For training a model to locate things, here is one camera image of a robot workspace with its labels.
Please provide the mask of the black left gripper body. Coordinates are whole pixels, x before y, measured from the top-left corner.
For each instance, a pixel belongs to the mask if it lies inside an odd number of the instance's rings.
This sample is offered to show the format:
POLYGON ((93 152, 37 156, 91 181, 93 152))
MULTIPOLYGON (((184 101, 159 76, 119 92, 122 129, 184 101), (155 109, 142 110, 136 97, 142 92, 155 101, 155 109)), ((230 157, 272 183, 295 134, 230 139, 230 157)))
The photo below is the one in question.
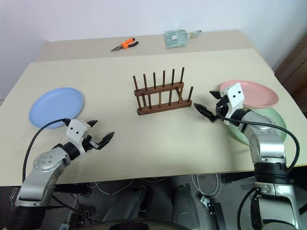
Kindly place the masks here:
POLYGON ((83 139, 82 146, 85 152, 91 149, 100 150, 99 145, 92 141, 92 137, 90 135, 88 135, 86 138, 83 139))

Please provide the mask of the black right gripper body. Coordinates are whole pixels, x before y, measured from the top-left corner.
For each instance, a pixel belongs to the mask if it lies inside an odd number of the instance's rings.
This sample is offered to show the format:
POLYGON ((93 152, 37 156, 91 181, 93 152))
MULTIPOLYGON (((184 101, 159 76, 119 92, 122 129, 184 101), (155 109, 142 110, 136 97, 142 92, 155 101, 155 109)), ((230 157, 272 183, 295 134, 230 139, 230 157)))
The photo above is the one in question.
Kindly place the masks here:
POLYGON ((216 115, 220 118, 220 119, 224 119, 224 117, 226 116, 226 114, 228 113, 228 103, 229 103, 229 99, 228 96, 225 95, 223 96, 216 104, 216 115))

